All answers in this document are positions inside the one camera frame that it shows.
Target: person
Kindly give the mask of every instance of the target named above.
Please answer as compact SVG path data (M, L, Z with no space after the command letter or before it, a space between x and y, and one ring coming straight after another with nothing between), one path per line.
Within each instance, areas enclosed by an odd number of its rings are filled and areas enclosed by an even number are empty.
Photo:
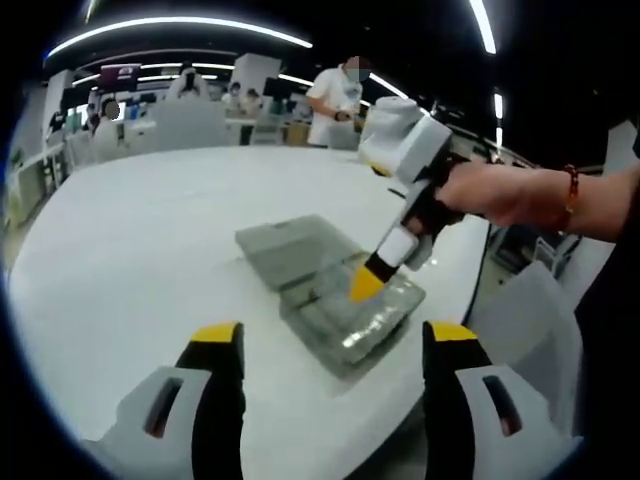
M574 475L585 471L586 462L594 458L592 448L600 447L602 438L615 442L621 461L633 455L633 447L624 447L622 437L635 432L637 425L630 422L637 397L628 390L635 388L631 368L637 364L635 315L640 296L633 275L640 272L640 166L603 177L568 171L571 174L461 163L451 170L436 198L452 210L484 215L499 226L531 224L615 243L575 310L584 348L577 420L585 442L565 464L562 475L567 476L553 477L587 478ZM618 464L613 457L611 462Z
M355 115L360 111L362 82L370 73L369 61L359 56L320 72L307 91L307 100L313 109L310 145L327 147L329 132L338 123L349 122L353 126Z
M262 108L262 99L255 88L250 88L240 102L240 111L248 117L257 117Z
M180 76L171 82L165 97L169 102L183 99L209 100L207 82L196 72L191 62L184 62L180 66Z
M237 104L239 102L240 88L240 82L233 82L229 87L229 91L222 95L222 102L227 105Z

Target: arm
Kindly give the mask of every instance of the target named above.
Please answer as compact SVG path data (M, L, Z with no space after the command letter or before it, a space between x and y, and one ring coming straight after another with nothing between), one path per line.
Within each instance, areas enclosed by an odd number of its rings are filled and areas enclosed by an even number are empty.
M315 113L334 118L338 111L328 107L324 103L330 85L331 72L329 70L320 72L320 75L318 75L313 82L313 86L307 91L307 101Z
M455 167L437 196L454 210L485 215L498 225L549 227L566 205L569 175L505 165ZM578 201L566 231L614 242L640 181L640 167L606 177L579 176Z

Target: white shirt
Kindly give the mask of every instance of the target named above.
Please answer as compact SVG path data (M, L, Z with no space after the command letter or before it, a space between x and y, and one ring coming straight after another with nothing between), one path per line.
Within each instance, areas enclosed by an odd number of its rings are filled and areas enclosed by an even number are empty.
M129 156L126 143L118 139L118 123L107 117L100 119L100 125L93 135L93 148L96 157L103 162Z
M350 80L342 70L342 65L338 65L337 68L320 72L307 91L307 96L322 98L325 105L334 110L357 113L360 110L362 84ZM329 131L339 124L353 128L352 122L336 122L333 118L314 112L308 142L311 145L328 145Z

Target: curved ceiling light strip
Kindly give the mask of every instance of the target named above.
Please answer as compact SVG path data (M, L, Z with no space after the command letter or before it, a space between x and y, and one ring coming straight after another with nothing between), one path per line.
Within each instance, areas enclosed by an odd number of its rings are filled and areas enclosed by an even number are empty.
M112 25L106 25L104 27L96 28L94 30L89 30L88 32L77 35L69 40L62 42L60 45L51 50L45 58L50 58L56 53L61 52L65 48L68 48L76 43L82 42L88 38L95 37L97 35L101 35L103 33L112 32L114 30L120 30L123 28L130 27L139 27L141 25L153 25L153 24L163 24L163 23L192 23L192 24L200 24L200 25L215 25L220 27L230 27L230 28L238 28L241 30L248 30L255 33L261 33L263 35L268 35L270 37L278 38L280 40L284 40L289 43L293 43L296 45L300 45L301 47L311 48L313 44L302 40L300 38L293 37L291 35L287 35L286 33L277 32L275 30L271 30L270 28L260 27L258 25L251 25L249 23L243 22L235 22L232 20L224 20L222 18L204 18L204 17L154 17L154 18L140 18L137 20L127 20L124 22L114 23Z
M482 35L482 42L484 43L484 49L487 53L492 55L496 54L496 42L493 40L493 33L491 33L491 24L489 23L489 17L487 16L487 10L484 8L482 0L469 0L471 2L471 8L476 16L478 27L480 27L480 35Z

